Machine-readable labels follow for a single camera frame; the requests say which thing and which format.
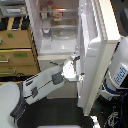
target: refrigerator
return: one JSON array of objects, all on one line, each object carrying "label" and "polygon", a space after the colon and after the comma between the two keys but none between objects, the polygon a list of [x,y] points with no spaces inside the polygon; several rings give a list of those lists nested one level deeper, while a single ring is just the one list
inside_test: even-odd
[{"label": "refrigerator", "polygon": [[40,70],[80,56],[81,82],[66,83],[47,98],[77,98],[89,115],[120,38],[110,0],[25,0]]}]

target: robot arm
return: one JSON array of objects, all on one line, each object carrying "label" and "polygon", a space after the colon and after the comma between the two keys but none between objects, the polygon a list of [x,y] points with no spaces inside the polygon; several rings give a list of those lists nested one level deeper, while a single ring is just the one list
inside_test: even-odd
[{"label": "robot arm", "polygon": [[81,75],[77,75],[75,72],[75,61],[78,59],[79,57],[73,54],[63,65],[51,67],[25,80],[23,83],[16,85],[13,82],[7,82],[3,84],[0,87],[1,97],[4,94],[6,95],[6,88],[8,88],[8,86],[10,90],[8,91],[8,97],[4,96],[4,98],[0,98],[0,103],[2,103],[0,104],[0,113],[2,112],[2,120],[4,120],[0,120],[0,127],[17,127],[15,125],[16,120],[18,120],[25,111],[26,103],[30,105],[44,98],[50,92],[62,87],[64,80],[68,80],[69,82],[79,81]]},{"label": "robot arm", "polygon": [[23,96],[28,104],[32,104],[50,92],[64,85],[64,80],[79,81],[79,75],[75,72],[75,61],[80,59],[75,54],[71,55],[63,66],[51,67],[23,83]]},{"label": "robot arm", "polygon": [[32,104],[57,88],[64,85],[62,68],[55,66],[49,68],[23,83],[23,95],[28,104]]}]

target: refrigerator door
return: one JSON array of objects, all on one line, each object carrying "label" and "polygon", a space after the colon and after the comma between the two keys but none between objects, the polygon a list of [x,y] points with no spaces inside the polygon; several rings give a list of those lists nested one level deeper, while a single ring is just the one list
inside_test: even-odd
[{"label": "refrigerator door", "polygon": [[120,38],[109,0],[80,0],[76,54],[77,73],[84,73],[77,83],[78,107],[89,115],[99,87]]}]

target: cable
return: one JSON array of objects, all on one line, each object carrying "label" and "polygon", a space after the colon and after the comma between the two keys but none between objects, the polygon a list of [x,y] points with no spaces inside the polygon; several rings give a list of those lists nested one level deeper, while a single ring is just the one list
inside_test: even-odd
[{"label": "cable", "polygon": [[128,93],[128,90],[126,90],[126,92],[124,93],[124,96],[122,98],[122,102],[121,102],[121,115],[120,115],[120,122],[119,122],[118,128],[120,128],[120,125],[121,125],[121,120],[122,120],[122,107],[123,107],[124,98],[127,95],[127,93]]},{"label": "cable", "polygon": [[52,82],[52,80],[48,81],[46,84],[44,84],[43,86],[41,86],[40,88],[38,88],[38,90],[40,90],[41,88],[43,88],[44,86],[46,86],[46,85],[49,84],[50,82]]},{"label": "cable", "polygon": [[47,84],[49,84],[50,82],[52,82],[52,80],[48,81],[46,84],[44,84],[43,86],[41,86],[40,88],[38,88],[38,90],[40,90],[42,87],[46,86]]},{"label": "cable", "polygon": [[117,118],[118,118],[118,112],[112,112],[111,115],[107,118],[104,124],[104,128],[106,127],[107,123],[110,127],[114,128],[114,126],[118,123],[118,121],[115,122],[115,119]]}]

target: cabinet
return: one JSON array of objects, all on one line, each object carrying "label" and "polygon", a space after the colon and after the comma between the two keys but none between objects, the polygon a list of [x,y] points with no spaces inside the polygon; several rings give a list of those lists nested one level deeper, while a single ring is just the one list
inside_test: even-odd
[{"label": "cabinet", "polygon": [[0,31],[0,77],[35,75],[39,67],[30,28],[12,31],[12,20],[7,30]]}]

